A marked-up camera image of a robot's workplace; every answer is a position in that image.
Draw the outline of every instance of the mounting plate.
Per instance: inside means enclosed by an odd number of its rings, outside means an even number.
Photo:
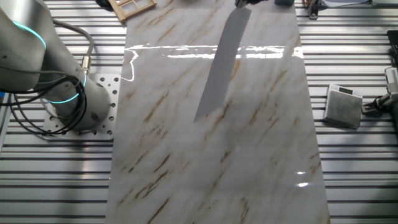
[[[86,131],[69,131],[64,135],[59,134],[58,136],[43,136],[47,140],[53,141],[64,141],[64,140],[112,140],[114,137],[114,130],[116,126],[116,114],[118,111],[118,100],[121,76],[120,75],[104,75],[104,74],[90,74],[90,78],[97,83],[100,83],[108,91],[111,97],[111,109],[107,115],[107,118],[102,121],[99,125],[95,126],[91,130]],[[51,104],[48,104],[48,109],[53,111]],[[60,120],[54,119],[50,114],[46,113],[44,120],[45,130],[56,130],[63,127]]]

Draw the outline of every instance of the wooden frame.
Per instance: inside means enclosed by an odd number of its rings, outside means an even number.
[[[136,1],[140,0],[120,0],[120,3],[116,2],[116,0],[109,0],[112,5],[113,10],[115,11],[116,15],[118,16],[121,22],[125,22],[126,19],[133,17],[139,13],[145,12],[148,9],[151,9],[156,6],[156,0],[149,0],[151,3],[144,7],[139,7]],[[128,4],[134,3],[137,7],[137,10],[130,12],[129,14],[124,13],[123,6]]]

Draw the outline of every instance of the gray box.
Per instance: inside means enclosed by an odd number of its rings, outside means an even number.
[[[325,121],[358,129],[361,115],[362,94],[342,86],[329,86]]]

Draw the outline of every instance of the glossy surface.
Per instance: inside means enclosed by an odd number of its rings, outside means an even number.
[[[127,23],[106,223],[328,223],[294,8],[252,7],[224,108],[193,123],[233,8]]]

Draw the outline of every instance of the black cable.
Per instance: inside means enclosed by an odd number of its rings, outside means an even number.
[[[31,130],[30,128],[28,128],[27,126],[25,126],[25,125],[22,123],[22,121],[19,120],[19,118],[18,118],[17,115],[15,114],[15,111],[14,111],[14,109],[13,109],[12,107],[10,107],[10,108],[11,108],[11,113],[12,113],[12,115],[14,116],[15,120],[16,120],[24,129],[26,129],[27,131],[29,131],[29,132],[31,132],[31,133],[33,133],[33,134],[43,134],[43,135],[65,134],[65,133],[67,133],[68,131],[72,130],[74,127],[76,127],[76,125],[83,119],[83,117],[84,117],[84,115],[85,115],[85,113],[86,113],[86,109],[87,109],[87,97],[86,97],[86,95],[85,95],[85,90],[84,90],[83,84],[79,83],[79,88],[76,88],[76,91],[79,93],[80,99],[79,99],[79,102],[78,102],[78,104],[77,104],[75,110],[80,111],[80,110],[82,109],[82,107],[81,107],[80,105],[83,105],[83,104],[84,104],[83,112],[82,112],[82,114],[80,115],[80,117],[78,118],[78,120],[76,120],[76,119],[77,119],[77,117],[78,117],[79,112],[76,113],[76,116],[74,116],[74,117],[70,120],[70,122],[69,122],[67,125],[65,125],[63,128],[60,128],[60,129],[58,129],[58,130],[56,130],[56,131],[46,131],[46,130],[44,130],[44,129],[38,127],[38,126],[36,126],[33,122],[31,122],[31,121],[27,118],[27,116],[26,116],[25,113],[23,112],[23,109],[21,108],[21,104],[18,104],[18,105],[17,105],[17,106],[18,106],[18,109],[19,109],[19,111],[20,111],[20,113],[21,113],[21,115],[25,118],[25,120],[26,120],[29,124],[31,124],[31,125],[32,125],[33,127],[35,127],[36,129],[40,130],[41,132],[33,131],[33,130]],[[14,95],[14,98],[15,98],[15,101],[18,103],[18,99],[17,99],[17,96],[16,96],[16,95]]]
[[[25,100],[19,103],[0,103],[0,106],[17,106],[17,105],[22,105],[22,104],[26,104],[26,103],[30,103],[32,101],[35,101],[37,99],[39,99],[40,97],[44,96],[45,94],[47,94],[50,90],[52,90],[54,87],[58,86],[59,84],[62,84],[64,82],[68,82],[71,80],[71,77],[65,77],[65,79],[59,80],[56,83],[54,83],[53,85],[50,85],[50,88],[47,88],[46,90],[42,91],[40,94],[38,94],[37,96],[29,99],[29,100]],[[16,93],[14,91],[6,91],[7,93]]]
[[[91,54],[93,53],[93,49],[94,49],[94,40],[93,40],[92,36],[89,33],[87,33],[87,31],[85,31],[82,28],[79,28],[77,26],[73,26],[73,25],[67,24],[66,22],[58,21],[56,19],[52,19],[52,21],[53,21],[53,23],[55,25],[62,26],[64,28],[66,28],[66,29],[70,29],[72,31],[75,31],[75,32],[77,32],[79,34],[84,35],[88,39],[88,41],[90,42],[90,45],[88,47],[88,50],[87,50],[87,53],[86,53],[85,56],[91,56]]]
[[[44,74],[44,75],[50,75],[50,74],[61,74],[61,75],[65,75],[64,78],[67,78],[69,76],[69,74],[65,73],[65,72],[58,72],[58,71],[31,71],[31,70],[21,70],[18,68],[11,68],[11,67],[7,67],[4,65],[0,65],[0,68],[6,69],[6,70],[10,70],[10,71],[15,71],[15,72],[22,72],[22,73],[29,73],[29,74]],[[45,91],[48,88],[53,88],[55,86],[57,86],[57,82],[54,82],[54,84],[51,84],[45,88],[41,88],[38,90],[31,90],[31,91],[9,91],[9,90],[4,90],[4,89],[0,89],[0,91],[6,92],[6,93],[15,93],[15,94],[31,94],[31,93],[38,93],[41,91]]]
[[[77,126],[77,124],[83,119],[85,113],[86,113],[86,109],[87,109],[87,97],[86,97],[86,93],[85,93],[85,87],[84,84],[82,84],[82,82],[77,78],[77,77],[73,77],[65,72],[58,72],[58,71],[32,71],[32,70],[20,70],[17,68],[11,68],[11,67],[7,67],[7,66],[3,66],[0,65],[0,68],[3,69],[7,69],[7,70],[12,70],[12,71],[16,71],[16,72],[24,72],[24,73],[40,73],[40,74],[54,74],[54,73],[58,73],[58,74],[62,74],[65,75],[64,78],[61,78],[59,80],[55,80],[55,82],[45,88],[39,89],[39,90],[31,90],[31,91],[8,91],[8,90],[4,90],[5,92],[8,93],[12,93],[14,94],[14,98],[15,98],[15,103],[11,103],[12,102],[12,98],[11,98],[11,94],[9,96],[9,103],[0,103],[0,106],[10,106],[11,109],[11,113],[14,116],[14,118],[16,119],[16,121],[27,131],[34,133],[34,134],[44,134],[44,135],[54,135],[54,134],[65,134],[66,132],[72,130],[74,127]],[[39,98],[41,98],[42,96],[44,96],[45,94],[47,94],[50,90],[52,90],[53,88],[55,88],[56,86],[64,83],[64,82],[71,82],[72,84],[74,84],[74,87],[76,88],[76,92],[78,93],[78,103],[76,104],[75,109],[73,110],[72,114],[74,114],[74,116],[72,116],[72,118],[70,118],[70,122],[65,125],[64,127],[56,130],[56,131],[46,131],[38,126],[36,126],[32,121],[30,121],[28,119],[28,117],[25,115],[25,113],[23,112],[23,109],[21,107],[22,104],[26,104],[26,103],[30,103],[34,100],[37,100]],[[18,101],[16,94],[29,94],[29,93],[39,93],[37,96],[29,99],[29,100],[25,100],[25,101]],[[12,106],[17,106],[19,111],[21,112],[21,115],[25,118],[25,120],[31,124],[34,128],[38,129],[39,131],[34,131],[31,130],[30,128],[28,128],[27,126],[25,126],[20,120],[19,118],[16,116],[16,113],[14,111],[14,108]]]

